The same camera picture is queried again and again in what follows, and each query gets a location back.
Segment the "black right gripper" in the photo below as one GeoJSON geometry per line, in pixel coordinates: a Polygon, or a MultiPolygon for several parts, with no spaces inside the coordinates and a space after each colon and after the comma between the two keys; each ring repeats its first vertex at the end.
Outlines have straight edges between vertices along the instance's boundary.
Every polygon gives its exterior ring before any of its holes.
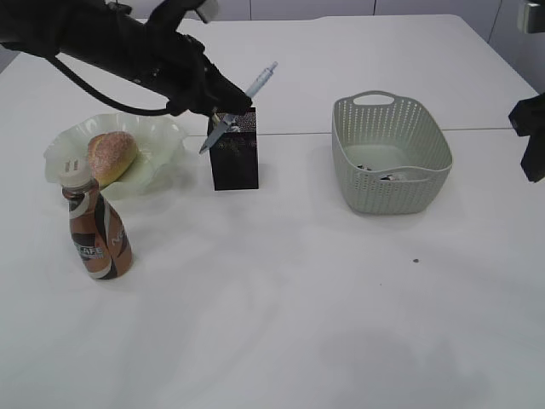
{"type": "Polygon", "coordinates": [[[519,137],[529,137],[520,161],[528,181],[544,179],[544,94],[519,101],[508,119],[519,137]]]}

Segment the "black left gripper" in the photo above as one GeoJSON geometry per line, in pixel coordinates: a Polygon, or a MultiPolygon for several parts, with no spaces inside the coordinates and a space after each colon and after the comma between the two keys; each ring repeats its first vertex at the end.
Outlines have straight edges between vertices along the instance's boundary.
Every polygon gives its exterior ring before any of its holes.
{"type": "Polygon", "coordinates": [[[60,52],[100,68],[167,98],[166,107],[130,107],[104,95],[59,59],[54,67],[96,100],[133,115],[178,116],[185,111],[243,115],[252,99],[225,78],[216,66],[206,67],[194,40],[150,26],[111,8],[74,9],[61,30],[60,52]]]}

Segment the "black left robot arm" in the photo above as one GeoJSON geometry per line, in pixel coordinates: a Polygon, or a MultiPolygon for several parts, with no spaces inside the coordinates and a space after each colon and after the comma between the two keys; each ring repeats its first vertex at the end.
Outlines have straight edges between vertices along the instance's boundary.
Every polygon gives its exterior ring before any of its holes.
{"type": "Polygon", "coordinates": [[[243,114],[252,100],[225,78],[196,38],[177,31],[194,11],[205,23],[215,1],[162,1],[142,23],[115,1],[3,1],[1,45],[45,59],[98,101],[133,115],[243,114]],[[64,53],[167,98],[162,109],[130,107],[102,94],[58,59],[64,53]]]}

